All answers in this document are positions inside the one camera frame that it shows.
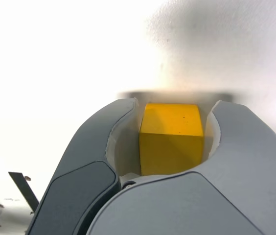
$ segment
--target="cube face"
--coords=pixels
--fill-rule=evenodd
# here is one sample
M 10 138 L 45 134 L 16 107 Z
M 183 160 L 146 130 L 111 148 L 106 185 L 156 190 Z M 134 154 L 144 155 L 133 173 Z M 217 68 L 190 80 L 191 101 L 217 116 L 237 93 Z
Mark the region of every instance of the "cube face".
M 139 133 L 142 175 L 193 168 L 201 163 L 203 146 L 196 105 L 147 104 Z

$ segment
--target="white wall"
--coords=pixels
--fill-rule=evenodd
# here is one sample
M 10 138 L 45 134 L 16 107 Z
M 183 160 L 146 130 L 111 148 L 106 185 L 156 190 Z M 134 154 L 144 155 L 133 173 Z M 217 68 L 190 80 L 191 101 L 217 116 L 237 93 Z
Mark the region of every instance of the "white wall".
M 31 218 L 8 171 L 40 199 L 79 125 L 145 90 L 228 94 L 276 132 L 276 0 L 0 1 L 0 234 Z

